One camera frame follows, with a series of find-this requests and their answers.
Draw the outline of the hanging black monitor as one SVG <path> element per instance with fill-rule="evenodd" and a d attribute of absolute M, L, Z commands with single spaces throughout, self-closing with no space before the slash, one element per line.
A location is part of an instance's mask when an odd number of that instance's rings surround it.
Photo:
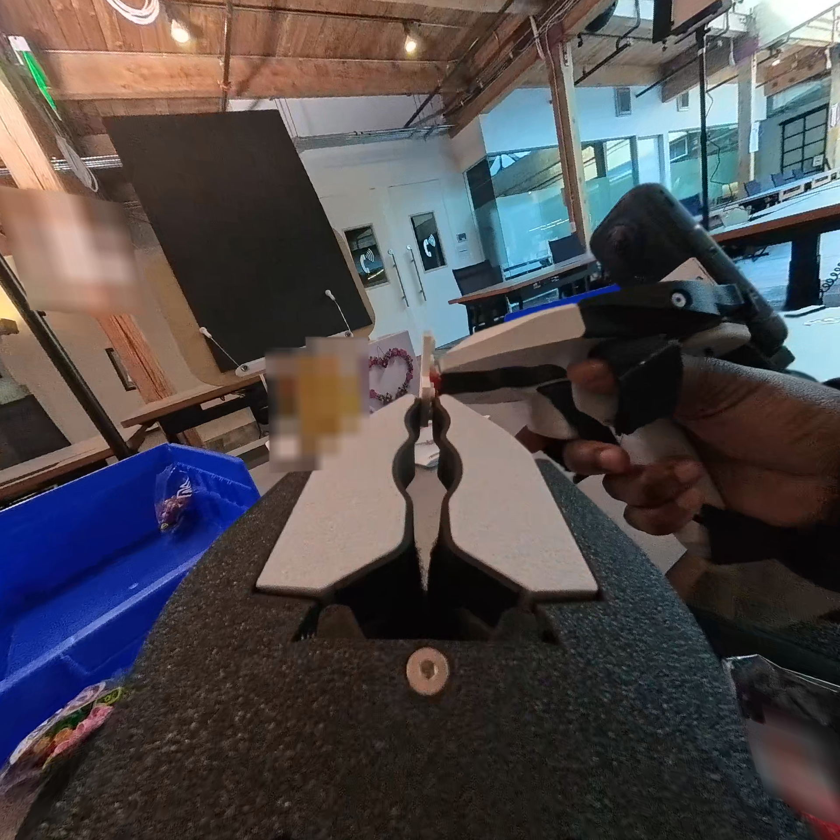
<path fill-rule="evenodd" d="M 654 1 L 652 42 L 691 34 L 725 14 L 733 1 Z"/>

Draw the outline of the black panel board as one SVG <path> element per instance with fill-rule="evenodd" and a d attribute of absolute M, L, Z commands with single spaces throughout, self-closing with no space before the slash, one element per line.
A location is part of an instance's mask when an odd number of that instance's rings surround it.
<path fill-rule="evenodd" d="M 375 315 L 275 110 L 104 118 L 122 169 L 221 372 Z"/>

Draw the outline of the colourful candy bag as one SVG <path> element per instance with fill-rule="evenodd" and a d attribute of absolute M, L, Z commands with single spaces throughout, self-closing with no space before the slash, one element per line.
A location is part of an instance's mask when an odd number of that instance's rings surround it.
<path fill-rule="evenodd" d="M 1 794 L 41 782 L 98 732 L 125 699 L 126 678 L 114 677 L 83 689 L 41 722 L 9 754 L 1 770 Z"/>

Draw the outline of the green exit sign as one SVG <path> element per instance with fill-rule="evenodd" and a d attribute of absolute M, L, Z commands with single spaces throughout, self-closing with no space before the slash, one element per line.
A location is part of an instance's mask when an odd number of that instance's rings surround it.
<path fill-rule="evenodd" d="M 35 84 L 39 94 L 45 100 L 52 115 L 61 121 L 60 111 L 51 92 L 51 86 L 44 68 L 40 65 L 35 52 L 31 49 L 27 39 L 21 35 L 5 35 L 6 42 L 17 61 L 24 67 Z"/>

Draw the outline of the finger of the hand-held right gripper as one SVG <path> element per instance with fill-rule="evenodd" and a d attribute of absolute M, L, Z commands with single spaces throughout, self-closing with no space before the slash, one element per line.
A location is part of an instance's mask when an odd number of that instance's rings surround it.
<path fill-rule="evenodd" d="M 593 338 L 577 306 L 546 309 L 475 332 L 437 362 L 440 395 L 526 395 L 558 382 Z"/>

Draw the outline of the long wooden table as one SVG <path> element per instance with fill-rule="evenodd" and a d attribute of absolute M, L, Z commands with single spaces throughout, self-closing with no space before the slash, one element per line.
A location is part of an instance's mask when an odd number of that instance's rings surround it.
<path fill-rule="evenodd" d="M 748 222 L 722 227 L 711 237 L 727 252 L 763 246 L 791 245 L 784 310 L 825 307 L 825 295 L 838 282 L 838 268 L 825 280 L 821 272 L 823 235 L 839 229 L 838 190 L 820 203 L 818 192 L 804 193 L 762 212 Z"/>

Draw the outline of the dark slanted pole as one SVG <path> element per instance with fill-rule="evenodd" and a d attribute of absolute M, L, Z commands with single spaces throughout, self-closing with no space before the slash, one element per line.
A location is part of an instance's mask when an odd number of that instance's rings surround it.
<path fill-rule="evenodd" d="M 3 256 L 1 257 L 1 286 L 61 379 L 76 397 L 103 440 L 110 446 L 113 456 L 117 459 L 130 457 L 133 454 L 132 449 L 125 442 L 111 417 L 100 404 L 44 317 L 29 305 L 23 286 Z"/>

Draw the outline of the white desk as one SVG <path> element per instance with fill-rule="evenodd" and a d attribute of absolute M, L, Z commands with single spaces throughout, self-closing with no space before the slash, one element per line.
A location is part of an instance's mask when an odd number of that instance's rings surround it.
<path fill-rule="evenodd" d="M 467 406 L 508 433 L 517 432 L 526 423 L 525 410 L 520 404 Z M 632 555 L 641 553 L 643 559 L 651 564 L 657 560 L 674 563 L 684 552 L 673 537 L 632 536 L 629 526 L 620 526 L 608 511 L 594 504 L 584 491 L 572 486 L 561 474 L 560 468 L 552 466 L 547 459 L 535 461 L 549 490 L 559 493 L 557 504 L 587 563 L 603 559 L 611 551 L 619 560 L 628 560 Z M 241 546 L 246 557 L 255 562 L 257 576 L 264 568 L 309 476 L 285 475 L 277 487 L 262 498 L 253 514 L 248 515 L 248 524 L 254 526 L 255 531 Z M 413 509 L 415 501 L 421 502 L 421 545 L 431 548 L 438 534 L 445 495 L 437 468 L 415 465 L 415 476 L 406 492 L 412 500 Z"/>

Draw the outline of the clear bag of bricks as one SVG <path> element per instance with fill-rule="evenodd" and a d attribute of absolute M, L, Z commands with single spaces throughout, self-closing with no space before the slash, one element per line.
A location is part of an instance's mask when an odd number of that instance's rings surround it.
<path fill-rule="evenodd" d="M 816 838 L 839 838 L 839 688 L 758 655 L 729 658 L 752 758 L 765 789 Z"/>

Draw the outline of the black office chair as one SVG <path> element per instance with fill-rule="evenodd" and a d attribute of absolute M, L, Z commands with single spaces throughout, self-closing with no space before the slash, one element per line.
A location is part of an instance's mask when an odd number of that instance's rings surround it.
<path fill-rule="evenodd" d="M 463 298 L 502 282 L 501 269 L 486 259 L 472 266 L 453 269 L 453 275 Z M 464 301 L 463 305 L 470 334 L 503 322 L 508 314 L 508 303 L 504 294 Z"/>

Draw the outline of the wooden office table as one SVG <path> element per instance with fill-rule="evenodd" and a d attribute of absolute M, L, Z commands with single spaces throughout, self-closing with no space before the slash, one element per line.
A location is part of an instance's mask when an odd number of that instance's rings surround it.
<path fill-rule="evenodd" d="M 543 303 L 554 303 L 589 291 L 601 278 L 601 266 L 590 253 L 537 269 L 513 279 L 462 294 L 448 301 L 466 309 L 468 333 L 497 326 L 509 314 L 523 314 Z"/>

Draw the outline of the blue plastic bin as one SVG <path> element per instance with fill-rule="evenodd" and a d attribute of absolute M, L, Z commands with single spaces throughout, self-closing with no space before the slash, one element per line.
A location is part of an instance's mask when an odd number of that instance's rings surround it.
<path fill-rule="evenodd" d="M 159 532 L 156 477 L 192 479 Z M 1 760 L 83 689 L 128 672 L 175 589 L 259 500 L 245 463 L 163 444 L 2 510 Z"/>

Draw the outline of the low wooden table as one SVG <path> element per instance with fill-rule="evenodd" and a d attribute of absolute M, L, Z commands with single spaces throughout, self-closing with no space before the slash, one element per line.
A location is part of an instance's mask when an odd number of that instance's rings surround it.
<path fill-rule="evenodd" d="M 264 401 L 260 395 L 265 392 L 258 374 L 235 376 L 225 385 L 203 385 L 148 403 L 120 424 L 146 428 L 157 425 L 167 443 L 178 444 L 185 433 L 202 425 L 239 411 L 252 411 Z"/>

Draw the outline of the person's right hand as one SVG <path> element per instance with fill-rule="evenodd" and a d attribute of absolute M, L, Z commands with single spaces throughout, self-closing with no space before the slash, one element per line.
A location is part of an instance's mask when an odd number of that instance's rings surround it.
<path fill-rule="evenodd" d="M 836 526 L 838 400 L 837 390 L 799 377 L 687 357 L 675 423 L 700 461 L 633 465 L 619 446 L 577 439 L 563 462 L 603 476 L 627 522 L 653 535 L 676 533 L 699 513 L 702 468 L 731 511 L 784 529 Z"/>

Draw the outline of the wooden support post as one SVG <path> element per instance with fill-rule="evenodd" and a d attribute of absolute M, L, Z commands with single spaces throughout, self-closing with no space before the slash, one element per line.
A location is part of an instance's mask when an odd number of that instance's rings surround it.
<path fill-rule="evenodd" d="M 559 41 L 549 49 L 549 81 L 558 135 L 564 203 L 570 215 L 570 224 L 581 245 L 588 246 L 592 234 L 592 221 L 574 98 L 571 49 L 567 42 Z"/>

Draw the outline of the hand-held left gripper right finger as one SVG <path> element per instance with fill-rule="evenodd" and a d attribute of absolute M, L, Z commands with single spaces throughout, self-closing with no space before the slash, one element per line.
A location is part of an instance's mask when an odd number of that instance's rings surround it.
<path fill-rule="evenodd" d="M 439 405 L 459 473 L 448 497 L 454 548 L 526 602 L 595 598 L 595 577 L 534 457 L 453 396 Z"/>

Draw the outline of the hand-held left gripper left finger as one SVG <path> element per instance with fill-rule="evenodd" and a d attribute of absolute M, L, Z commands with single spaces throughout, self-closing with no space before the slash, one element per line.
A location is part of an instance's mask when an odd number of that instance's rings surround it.
<path fill-rule="evenodd" d="M 416 549 L 414 447 L 422 402 L 407 395 L 311 472 L 268 560 L 258 592 L 331 599 Z"/>

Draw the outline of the heart wreath card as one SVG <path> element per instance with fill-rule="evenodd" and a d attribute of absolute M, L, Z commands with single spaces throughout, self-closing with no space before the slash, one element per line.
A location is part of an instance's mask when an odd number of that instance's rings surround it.
<path fill-rule="evenodd" d="M 403 330 L 370 341 L 369 412 L 418 393 L 419 357 L 411 333 Z"/>

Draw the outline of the small purple candy bag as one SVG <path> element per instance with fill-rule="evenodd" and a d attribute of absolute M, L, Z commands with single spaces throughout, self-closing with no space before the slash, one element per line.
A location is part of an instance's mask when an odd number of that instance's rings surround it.
<path fill-rule="evenodd" d="M 156 477 L 154 494 L 154 513 L 159 532 L 172 534 L 185 523 L 192 509 L 192 479 L 177 465 L 169 465 Z"/>

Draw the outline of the white and red brick assembly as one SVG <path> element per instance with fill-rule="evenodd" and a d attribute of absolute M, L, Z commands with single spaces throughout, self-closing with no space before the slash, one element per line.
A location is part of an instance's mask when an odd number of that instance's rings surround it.
<path fill-rule="evenodd" d="M 419 399 L 421 402 L 420 424 L 423 441 L 435 444 L 434 402 L 437 398 L 438 373 L 434 362 L 435 338 L 430 331 L 423 334 L 423 348 L 420 362 Z"/>

